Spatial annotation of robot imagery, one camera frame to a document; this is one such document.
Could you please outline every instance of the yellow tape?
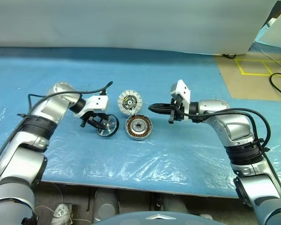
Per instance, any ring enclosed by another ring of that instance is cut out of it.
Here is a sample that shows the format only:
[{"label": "yellow tape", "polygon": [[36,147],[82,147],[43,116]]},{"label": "yellow tape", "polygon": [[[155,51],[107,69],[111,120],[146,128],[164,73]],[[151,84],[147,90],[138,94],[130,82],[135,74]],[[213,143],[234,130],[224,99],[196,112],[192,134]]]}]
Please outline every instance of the yellow tape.
[{"label": "yellow tape", "polygon": [[234,59],[234,61],[235,61],[235,63],[237,64],[237,66],[238,66],[240,72],[241,72],[242,74],[244,74],[244,70],[243,70],[243,68],[241,67],[241,65],[239,64],[238,59]]},{"label": "yellow tape", "polygon": [[251,59],[236,59],[238,61],[256,61],[256,62],[275,62],[274,60],[251,60]]},{"label": "yellow tape", "polygon": [[270,74],[272,74],[273,72],[271,71],[271,69],[268,67],[268,65],[262,61],[262,64],[267,68],[268,72],[270,72]]},{"label": "yellow tape", "polygon": [[[242,75],[253,75],[253,76],[270,76],[273,72],[271,71],[270,67],[266,64],[266,62],[275,62],[273,60],[251,60],[251,59],[234,59],[235,63],[237,64],[240,72]],[[240,65],[239,61],[256,61],[256,62],[262,62],[262,64],[266,67],[266,69],[268,70],[268,72],[270,74],[262,74],[262,73],[246,73],[244,72],[242,66]]]}]

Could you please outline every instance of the table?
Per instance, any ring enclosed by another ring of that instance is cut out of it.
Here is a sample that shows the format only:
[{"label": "table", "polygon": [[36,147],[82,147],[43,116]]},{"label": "table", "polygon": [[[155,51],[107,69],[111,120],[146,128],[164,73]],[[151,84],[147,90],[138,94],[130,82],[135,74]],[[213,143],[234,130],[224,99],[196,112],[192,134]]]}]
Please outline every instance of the table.
[{"label": "table", "polygon": [[[281,179],[281,102],[234,99],[213,56],[166,51],[109,48],[0,48],[0,145],[28,110],[27,94],[45,94],[55,82],[76,90],[95,90],[109,81],[108,113],[120,122],[111,138],[68,112],[45,152],[43,180],[98,187],[127,188],[185,195],[236,197],[225,149],[206,124],[175,122],[148,110],[169,103],[170,87],[183,79],[191,100],[223,99],[232,107],[261,112],[270,122],[268,156]],[[153,123],[151,136],[141,142],[126,135],[126,116],[117,106],[123,90],[136,90],[143,99],[139,114]],[[265,127],[257,120],[260,137]]]}]

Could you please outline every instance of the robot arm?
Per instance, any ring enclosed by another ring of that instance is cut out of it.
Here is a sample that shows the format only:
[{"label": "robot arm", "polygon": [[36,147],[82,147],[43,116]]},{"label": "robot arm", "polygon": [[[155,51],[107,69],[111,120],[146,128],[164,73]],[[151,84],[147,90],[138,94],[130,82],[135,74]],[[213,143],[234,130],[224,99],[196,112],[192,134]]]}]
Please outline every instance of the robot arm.
[{"label": "robot arm", "polygon": [[51,97],[39,101],[28,115],[23,115],[21,125],[0,158],[0,224],[37,224],[30,187],[41,180],[47,164],[43,153],[68,109],[83,120],[82,127],[88,123],[98,129],[99,135],[107,131],[106,136],[110,136],[117,131],[118,120],[113,122],[117,123],[113,129],[109,115],[104,113],[107,87],[100,95],[84,100],[69,84],[57,83],[48,92]]},{"label": "robot arm", "polygon": [[246,117],[229,112],[221,115],[219,112],[230,108],[221,100],[190,102],[190,91],[182,80],[172,86],[170,93],[170,104],[153,104],[149,110],[169,114],[169,123],[192,119],[196,123],[209,124],[226,149],[232,170],[237,175],[234,183],[239,198],[253,207],[261,225],[281,225],[281,186]]}]

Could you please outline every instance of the electric motor component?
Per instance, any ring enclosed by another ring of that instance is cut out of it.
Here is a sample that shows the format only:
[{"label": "electric motor component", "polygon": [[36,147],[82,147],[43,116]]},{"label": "electric motor component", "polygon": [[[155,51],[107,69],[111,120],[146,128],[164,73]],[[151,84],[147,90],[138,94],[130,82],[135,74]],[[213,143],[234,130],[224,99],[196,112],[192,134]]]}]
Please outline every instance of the electric motor component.
[{"label": "electric motor component", "polygon": [[138,141],[149,137],[152,127],[151,120],[143,115],[130,116],[125,124],[126,132],[129,137]]},{"label": "electric motor component", "polygon": [[100,119],[100,123],[104,124],[106,129],[97,128],[97,133],[102,137],[113,136],[117,132],[119,126],[117,117],[112,114],[107,114],[107,116],[108,120]]},{"label": "electric motor component", "polygon": [[125,90],[118,97],[118,107],[125,115],[131,116],[137,114],[141,106],[141,96],[134,90]]}]

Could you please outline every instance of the floor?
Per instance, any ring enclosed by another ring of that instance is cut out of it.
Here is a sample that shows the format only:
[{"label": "floor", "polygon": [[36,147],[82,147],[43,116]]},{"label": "floor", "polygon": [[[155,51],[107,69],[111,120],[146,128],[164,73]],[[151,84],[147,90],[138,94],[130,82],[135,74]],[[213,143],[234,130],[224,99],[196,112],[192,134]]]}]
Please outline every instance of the floor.
[{"label": "floor", "polygon": [[[56,184],[63,195],[64,203],[73,204],[73,218],[92,220],[95,187]],[[40,183],[34,188],[36,206],[45,205],[55,210],[62,202],[58,189],[51,183]],[[145,211],[150,207],[150,193],[118,190],[120,213]],[[246,209],[238,199],[182,196],[191,214],[210,214],[214,220],[228,225],[257,225],[252,211]],[[38,207],[38,225],[49,225],[53,213],[45,207]],[[87,221],[73,221],[74,225],[85,225]]]},{"label": "floor", "polygon": [[[281,54],[268,55],[281,64]],[[281,73],[281,66],[263,53],[248,52],[235,59],[215,56],[215,60],[231,97],[281,101],[281,94],[269,82],[271,74]],[[281,76],[273,77],[273,82],[281,89]]]}]

